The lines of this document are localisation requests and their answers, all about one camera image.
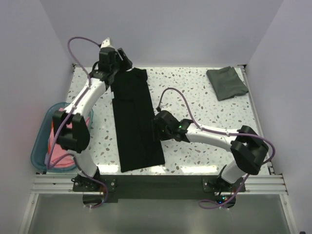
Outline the black t shirt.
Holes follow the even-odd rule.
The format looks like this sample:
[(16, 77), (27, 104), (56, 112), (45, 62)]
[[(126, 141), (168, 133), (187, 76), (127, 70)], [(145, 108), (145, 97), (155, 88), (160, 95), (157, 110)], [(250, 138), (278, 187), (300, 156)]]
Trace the black t shirt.
[(121, 172), (163, 165), (160, 141), (153, 138), (155, 117), (147, 71), (134, 68), (117, 74), (111, 91)]

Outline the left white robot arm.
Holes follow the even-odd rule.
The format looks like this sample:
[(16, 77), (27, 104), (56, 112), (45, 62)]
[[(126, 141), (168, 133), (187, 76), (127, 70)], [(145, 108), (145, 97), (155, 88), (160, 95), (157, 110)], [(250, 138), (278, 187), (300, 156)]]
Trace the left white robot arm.
[(95, 174), (97, 165), (93, 162), (89, 151), (91, 135), (86, 120), (97, 100), (113, 84), (115, 75), (132, 68), (122, 48), (102, 47), (96, 69), (87, 72), (87, 81), (76, 98), (62, 111), (55, 111), (52, 117), (54, 140), (50, 147), (52, 155), (55, 145), (59, 145), (66, 154), (60, 159), (70, 156), (80, 174), (84, 177), (84, 186), (89, 191), (96, 191), (101, 186), (101, 179)]

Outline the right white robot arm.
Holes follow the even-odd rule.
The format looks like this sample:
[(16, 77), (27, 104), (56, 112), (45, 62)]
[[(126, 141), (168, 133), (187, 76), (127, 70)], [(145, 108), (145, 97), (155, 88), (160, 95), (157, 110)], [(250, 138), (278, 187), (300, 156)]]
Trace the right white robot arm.
[(232, 153), (234, 160), (225, 166), (217, 179), (218, 188), (224, 192), (229, 191), (244, 175), (259, 174), (269, 151), (264, 138), (246, 125), (238, 130), (209, 127), (191, 119), (179, 121), (163, 110), (152, 120), (152, 127), (155, 140), (203, 143)]

